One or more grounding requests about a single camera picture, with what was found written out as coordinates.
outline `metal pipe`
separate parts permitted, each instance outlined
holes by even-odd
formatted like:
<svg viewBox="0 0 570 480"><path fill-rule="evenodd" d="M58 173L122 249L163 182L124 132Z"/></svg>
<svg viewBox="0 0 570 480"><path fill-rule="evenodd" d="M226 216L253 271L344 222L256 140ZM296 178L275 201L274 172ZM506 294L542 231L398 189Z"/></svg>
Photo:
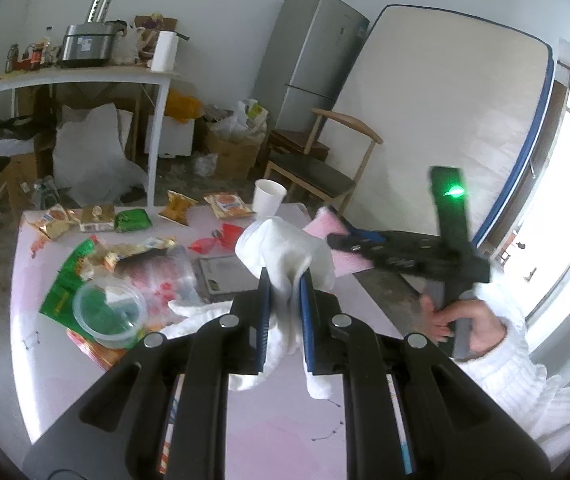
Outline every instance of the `metal pipe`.
<svg viewBox="0 0 570 480"><path fill-rule="evenodd" d="M87 23L102 23L107 16L107 10L110 8L111 0L93 0L92 5L87 13Z"/></svg>

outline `white paper cup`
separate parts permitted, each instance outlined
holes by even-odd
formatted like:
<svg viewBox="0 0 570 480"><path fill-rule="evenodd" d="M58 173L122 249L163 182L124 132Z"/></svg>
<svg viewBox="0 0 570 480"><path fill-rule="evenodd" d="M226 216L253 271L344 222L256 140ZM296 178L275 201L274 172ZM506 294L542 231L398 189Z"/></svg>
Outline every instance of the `white paper cup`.
<svg viewBox="0 0 570 480"><path fill-rule="evenodd" d="M287 189L279 183L266 178L257 180L254 187L254 203L252 204L256 218L274 216L286 195Z"/></svg>

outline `screw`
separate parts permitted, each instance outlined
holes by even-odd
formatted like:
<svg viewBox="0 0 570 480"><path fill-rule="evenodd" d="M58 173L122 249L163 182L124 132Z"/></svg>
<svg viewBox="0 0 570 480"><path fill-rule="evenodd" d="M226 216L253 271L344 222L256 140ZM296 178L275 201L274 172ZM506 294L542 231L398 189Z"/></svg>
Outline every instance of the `screw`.
<svg viewBox="0 0 570 480"><path fill-rule="evenodd" d="M162 335L158 332L147 334L144 339L147 348L156 348L162 344Z"/></svg>
<svg viewBox="0 0 570 480"><path fill-rule="evenodd" d="M235 327L240 320L238 316L234 314L225 314L223 317L220 318L220 326L223 328L233 328Z"/></svg>
<svg viewBox="0 0 570 480"><path fill-rule="evenodd" d="M412 348L425 348L427 346L427 338L423 334L409 334L407 342Z"/></svg>
<svg viewBox="0 0 570 480"><path fill-rule="evenodd" d="M347 314L336 314L336 316L332 317L332 323L334 326L345 327L351 324L351 317Z"/></svg>

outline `pink tablecloth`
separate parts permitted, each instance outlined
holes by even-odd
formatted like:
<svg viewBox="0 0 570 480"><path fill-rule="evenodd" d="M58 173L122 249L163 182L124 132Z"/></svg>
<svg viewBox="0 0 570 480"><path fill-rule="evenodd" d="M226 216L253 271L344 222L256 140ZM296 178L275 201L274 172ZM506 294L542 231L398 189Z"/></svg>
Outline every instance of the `pink tablecloth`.
<svg viewBox="0 0 570 480"><path fill-rule="evenodd" d="M188 212L189 228L160 218L156 215L160 209L147 208L154 224L151 230L105 233L100 238L115 243L173 235L179 243L189 245L220 227L208 206ZM298 227L309 221L304 207L298 204L283 204L278 214ZM37 212L25 215L27 220L38 217ZM250 220L236 223L246 226ZM38 313L61 264L85 238L80 232L68 233L47 244L32 259L30 246L36 239L35 229L24 223L18 234L10 307L12 362L18 402L32 442L103 374L66 336L65 327ZM368 322L379 333L399 336L353 276L339 278L333 292L344 312ZM311 399L306 391L302 355L297 353L284 359L276 372L254 390L230 393L226 477L346 478L342 384L337 377L332 381L331 401Z"/></svg>

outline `yellow bag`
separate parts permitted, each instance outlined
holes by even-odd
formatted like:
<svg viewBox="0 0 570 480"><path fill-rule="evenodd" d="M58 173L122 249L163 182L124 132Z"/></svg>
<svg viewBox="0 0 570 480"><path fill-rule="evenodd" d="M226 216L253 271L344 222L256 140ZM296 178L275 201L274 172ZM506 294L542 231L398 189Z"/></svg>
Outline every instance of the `yellow bag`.
<svg viewBox="0 0 570 480"><path fill-rule="evenodd" d="M183 95L174 89L169 90L165 106L166 116L184 124L190 119L199 118L203 114L202 109L203 103L195 97Z"/></svg>

